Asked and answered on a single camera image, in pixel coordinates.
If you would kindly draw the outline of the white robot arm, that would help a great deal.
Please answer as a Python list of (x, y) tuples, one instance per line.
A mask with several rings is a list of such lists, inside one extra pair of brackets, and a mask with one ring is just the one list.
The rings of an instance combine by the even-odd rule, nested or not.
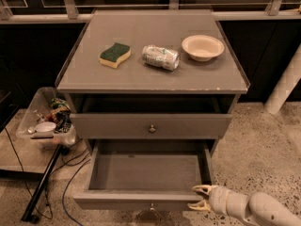
[(208, 197), (188, 203), (195, 211), (214, 211), (217, 215), (238, 219), (245, 226), (301, 226), (301, 218), (274, 197), (255, 192), (250, 196), (224, 186), (200, 185), (192, 190)]

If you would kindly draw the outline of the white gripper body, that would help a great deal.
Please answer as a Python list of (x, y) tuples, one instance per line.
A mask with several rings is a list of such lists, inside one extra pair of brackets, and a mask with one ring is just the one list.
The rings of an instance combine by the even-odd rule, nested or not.
[(246, 219), (250, 215), (248, 199), (224, 186), (213, 186), (209, 191), (209, 205), (217, 215)]

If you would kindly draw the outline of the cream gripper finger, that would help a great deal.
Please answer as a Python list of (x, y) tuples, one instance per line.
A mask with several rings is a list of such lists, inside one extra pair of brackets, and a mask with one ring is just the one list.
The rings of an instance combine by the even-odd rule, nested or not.
[(192, 190), (196, 193), (203, 193), (205, 195), (209, 195), (212, 190), (214, 190), (216, 186), (210, 186), (210, 185), (199, 185), (199, 186), (193, 186)]
[(188, 203), (187, 206), (195, 211), (211, 211), (211, 206), (207, 200), (202, 200), (200, 202)]

